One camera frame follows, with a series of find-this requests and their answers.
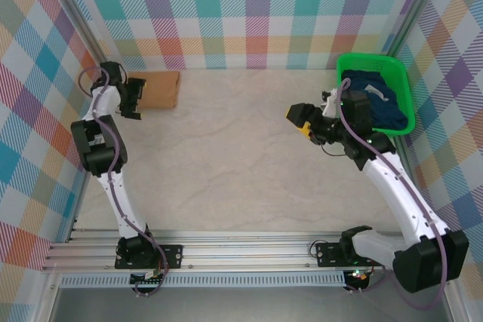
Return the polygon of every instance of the blue cloth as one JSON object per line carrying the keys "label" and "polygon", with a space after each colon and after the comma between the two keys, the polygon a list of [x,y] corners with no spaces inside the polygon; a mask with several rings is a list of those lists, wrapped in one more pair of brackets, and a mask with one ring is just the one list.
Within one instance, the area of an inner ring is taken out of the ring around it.
{"label": "blue cloth", "polygon": [[[368,95],[374,127],[390,130],[403,130],[407,127],[408,118],[399,109],[394,91],[386,86],[379,72],[346,70],[342,73],[342,79],[345,78],[350,78],[350,90],[361,90]],[[376,88],[386,100],[377,93],[366,90],[367,86]]]}

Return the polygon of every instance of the green plastic basket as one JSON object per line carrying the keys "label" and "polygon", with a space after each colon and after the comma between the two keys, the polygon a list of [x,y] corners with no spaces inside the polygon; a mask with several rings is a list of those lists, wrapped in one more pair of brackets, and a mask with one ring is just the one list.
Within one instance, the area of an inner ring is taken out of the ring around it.
{"label": "green plastic basket", "polygon": [[377,54],[347,53],[337,60],[337,83],[342,83],[342,72],[347,69],[355,71],[379,72],[384,81],[397,97],[398,107],[408,118],[408,126],[404,130],[390,130],[374,128],[375,131],[384,132],[387,136],[407,135],[414,129],[414,107],[409,91],[408,74],[401,61],[388,56]]}

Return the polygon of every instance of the marble floor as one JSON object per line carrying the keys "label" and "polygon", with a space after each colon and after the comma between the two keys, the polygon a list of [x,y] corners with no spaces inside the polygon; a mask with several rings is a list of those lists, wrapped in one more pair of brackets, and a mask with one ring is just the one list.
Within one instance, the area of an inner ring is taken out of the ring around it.
{"label": "marble floor", "polygon": [[[173,110],[116,117],[128,149],[127,187],[151,229],[187,231],[398,230],[379,192],[348,158],[329,157],[285,119],[320,103],[328,70],[183,71]],[[327,150],[339,153],[339,146]],[[116,228],[91,178],[79,228]]]}

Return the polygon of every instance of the cardboard piece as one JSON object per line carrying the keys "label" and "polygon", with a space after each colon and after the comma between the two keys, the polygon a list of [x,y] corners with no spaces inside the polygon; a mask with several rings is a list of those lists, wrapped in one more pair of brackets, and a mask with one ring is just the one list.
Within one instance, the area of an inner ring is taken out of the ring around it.
{"label": "cardboard piece", "polygon": [[178,102],[180,73],[167,72],[129,72],[129,77],[146,79],[143,97],[138,109],[173,109]]}

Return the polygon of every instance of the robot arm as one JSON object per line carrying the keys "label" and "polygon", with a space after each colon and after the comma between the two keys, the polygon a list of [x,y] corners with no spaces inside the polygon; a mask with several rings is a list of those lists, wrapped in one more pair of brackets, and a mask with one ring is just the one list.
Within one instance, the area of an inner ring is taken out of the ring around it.
{"label": "robot arm", "polygon": [[395,151],[394,145],[384,133],[372,131],[370,103],[362,92],[342,93],[343,113],[351,128],[371,144],[396,168],[395,175],[372,151],[356,141],[338,118],[326,117],[314,105],[300,103],[293,105],[287,118],[294,123],[316,145],[342,143],[344,152],[360,171],[365,173],[389,205],[401,227],[404,243],[382,236],[368,226],[361,226],[342,233],[340,247],[350,263],[356,256],[367,257],[394,271],[399,283],[409,292],[417,292],[439,284],[441,280],[441,252],[436,236],[426,221],[423,211],[410,192],[400,182],[403,177],[431,216],[443,240],[448,261],[448,280],[458,278],[468,249],[464,233],[451,231],[424,201],[416,186],[410,181]]}
{"label": "robot arm", "polygon": [[[101,63],[100,66],[109,73],[109,85],[106,86],[104,76],[98,78],[91,87],[93,102],[82,120],[71,124],[72,136],[77,147],[82,166],[97,178],[109,201],[118,223],[119,243],[117,247],[118,257],[115,261],[116,268],[157,268],[159,265],[159,253],[154,246],[139,235],[128,225],[127,220],[132,222],[139,230],[150,235],[146,220],[130,198],[127,185],[124,180],[123,166],[128,162],[128,154],[121,135],[115,125],[112,115],[119,108],[121,115],[126,118],[140,119],[136,113],[137,101],[142,97],[145,80],[129,78],[122,82],[120,65],[114,62]],[[96,102],[101,90],[106,86],[102,97]],[[96,116],[114,133],[106,132],[94,120]],[[119,157],[111,173],[112,181],[109,181],[108,169],[115,160],[115,141],[119,145]],[[118,204],[125,215],[123,218],[110,188],[111,183]]]}

